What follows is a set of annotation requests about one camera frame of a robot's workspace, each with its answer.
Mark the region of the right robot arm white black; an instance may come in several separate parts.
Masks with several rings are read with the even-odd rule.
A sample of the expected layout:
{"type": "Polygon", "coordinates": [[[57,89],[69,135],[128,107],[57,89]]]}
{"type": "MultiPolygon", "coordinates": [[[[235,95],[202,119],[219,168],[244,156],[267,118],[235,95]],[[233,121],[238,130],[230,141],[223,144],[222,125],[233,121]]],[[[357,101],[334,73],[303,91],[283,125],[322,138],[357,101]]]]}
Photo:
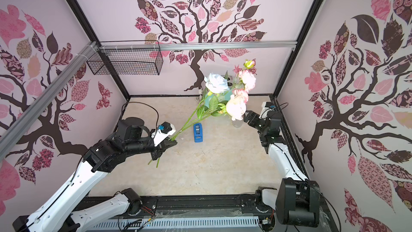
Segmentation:
{"type": "Polygon", "coordinates": [[[261,189],[262,203],[274,209],[281,224],[315,228],[320,222],[319,187],[293,160],[281,135],[281,118],[275,111],[264,118],[253,111],[244,116],[244,122],[258,131],[261,145],[282,176],[279,189],[261,189]]]}

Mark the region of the artificial flower bouquet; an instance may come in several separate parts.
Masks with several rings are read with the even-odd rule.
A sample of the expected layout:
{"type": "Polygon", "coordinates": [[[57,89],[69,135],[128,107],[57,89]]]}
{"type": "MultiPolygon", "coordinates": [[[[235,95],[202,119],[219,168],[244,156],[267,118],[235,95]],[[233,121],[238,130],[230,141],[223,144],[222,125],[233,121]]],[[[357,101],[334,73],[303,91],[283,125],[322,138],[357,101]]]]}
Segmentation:
{"type": "Polygon", "coordinates": [[[206,88],[201,93],[199,103],[172,140],[209,117],[228,116],[232,121],[242,121],[247,110],[249,93],[256,84],[256,60],[246,60],[242,66],[235,66],[234,77],[228,81],[228,76],[210,73],[204,78],[206,88]]]}

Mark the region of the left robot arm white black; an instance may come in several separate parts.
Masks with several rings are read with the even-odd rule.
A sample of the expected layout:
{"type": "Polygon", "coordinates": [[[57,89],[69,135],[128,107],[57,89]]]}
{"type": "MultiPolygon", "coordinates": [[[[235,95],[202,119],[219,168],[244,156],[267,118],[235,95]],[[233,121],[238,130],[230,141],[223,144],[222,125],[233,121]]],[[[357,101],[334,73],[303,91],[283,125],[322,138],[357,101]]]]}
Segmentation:
{"type": "Polygon", "coordinates": [[[117,130],[97,142],[82,156],[71,177],[31,215],[20,216],[16,232],[85,232],[116,215],[136,215],[142,206],[131,188],[92,207],[76,211],[91,189],[129,157],[149,153],[153,161],[177,144],[171,140],[175,126],[163,122],[149,130],[140,118],[118,121],[117,130]]]}

